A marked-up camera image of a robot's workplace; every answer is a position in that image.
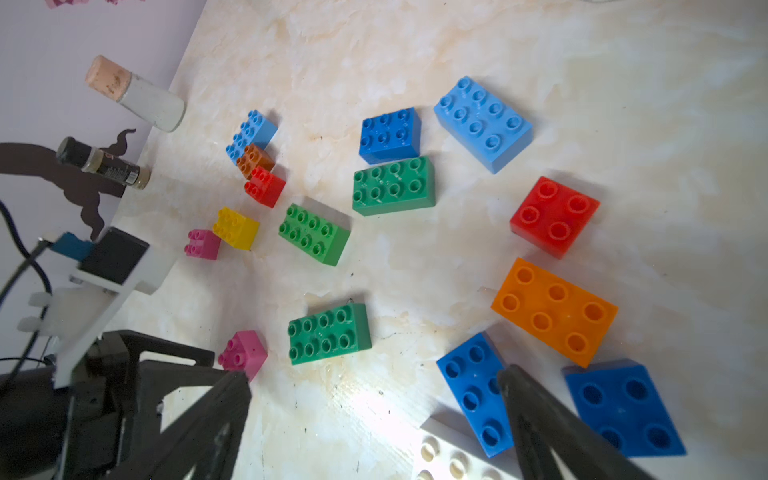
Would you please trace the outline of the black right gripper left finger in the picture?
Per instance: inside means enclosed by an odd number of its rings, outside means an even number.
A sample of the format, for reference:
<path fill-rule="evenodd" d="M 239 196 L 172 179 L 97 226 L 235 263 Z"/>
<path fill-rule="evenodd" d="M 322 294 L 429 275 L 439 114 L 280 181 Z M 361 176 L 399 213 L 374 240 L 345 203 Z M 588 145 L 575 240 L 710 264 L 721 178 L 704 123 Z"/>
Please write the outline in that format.
<path fill-rule="evenodd" d="M 109 479 L 229 479 L 251 401 L 243 373 L 228 372 L 138 455 Z"/>

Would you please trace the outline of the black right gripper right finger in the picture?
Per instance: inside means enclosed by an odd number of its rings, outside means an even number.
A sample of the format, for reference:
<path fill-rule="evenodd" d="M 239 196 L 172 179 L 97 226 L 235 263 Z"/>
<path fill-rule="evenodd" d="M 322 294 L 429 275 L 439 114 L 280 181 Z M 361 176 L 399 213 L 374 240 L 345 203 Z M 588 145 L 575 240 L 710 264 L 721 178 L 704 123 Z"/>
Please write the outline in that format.
<path fill-rule="evenodd" d="M 562 462 L 577 479 L 651 476 L 594 432 L 522 366 L 497 374 L 515 451 L 525 479 L 561 479 Z"/>

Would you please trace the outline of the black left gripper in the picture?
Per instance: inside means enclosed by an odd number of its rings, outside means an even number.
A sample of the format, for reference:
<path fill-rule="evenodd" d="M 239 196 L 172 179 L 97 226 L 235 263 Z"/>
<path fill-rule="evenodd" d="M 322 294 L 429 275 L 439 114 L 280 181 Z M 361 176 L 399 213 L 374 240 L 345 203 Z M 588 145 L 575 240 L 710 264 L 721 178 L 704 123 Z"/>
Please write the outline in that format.
<path fill-rule="evenodd" d="M 214 353 L 129 330 L 105 333 L 73 382 L 54 366 L 1 378 L 1 476 L 109 479 L 225 375 Z"/>

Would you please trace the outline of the blue long brick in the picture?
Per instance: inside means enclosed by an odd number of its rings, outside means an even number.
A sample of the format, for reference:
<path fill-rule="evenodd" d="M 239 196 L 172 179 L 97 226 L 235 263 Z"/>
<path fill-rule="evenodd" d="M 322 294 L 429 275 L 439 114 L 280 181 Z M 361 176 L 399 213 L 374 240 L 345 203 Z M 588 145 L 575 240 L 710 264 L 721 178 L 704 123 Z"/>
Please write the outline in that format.
<path fill-rule="evenodd" d="M 501 357 L 488 335 L 478 333 L 436 362 L 485 455 L 493 458 L 514 446 L 497 374 Z"/>

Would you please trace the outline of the yellow small brick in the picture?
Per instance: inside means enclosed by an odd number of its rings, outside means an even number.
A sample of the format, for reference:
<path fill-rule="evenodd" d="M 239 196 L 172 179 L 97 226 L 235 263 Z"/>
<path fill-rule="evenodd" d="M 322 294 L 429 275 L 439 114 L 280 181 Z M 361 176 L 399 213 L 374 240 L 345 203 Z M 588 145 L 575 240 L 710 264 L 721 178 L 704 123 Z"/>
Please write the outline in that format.
<path fill-rule="evenodd" d="M 213 233 L 233 248 L 249 251 L 260 224 L 232 209 L 222 208 L 213 226 Z"/>

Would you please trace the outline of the bright green brick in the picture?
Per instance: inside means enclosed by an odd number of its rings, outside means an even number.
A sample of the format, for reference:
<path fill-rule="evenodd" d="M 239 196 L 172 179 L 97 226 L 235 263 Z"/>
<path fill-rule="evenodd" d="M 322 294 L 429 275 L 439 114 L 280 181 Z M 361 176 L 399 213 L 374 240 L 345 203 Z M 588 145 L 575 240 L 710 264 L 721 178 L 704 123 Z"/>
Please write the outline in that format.
<path fill-rule="evenodd" d="M 279 226 L 279 236 L 318 262 L 336 266 L 350 231 L 297 204 L 291 204 Z"/>

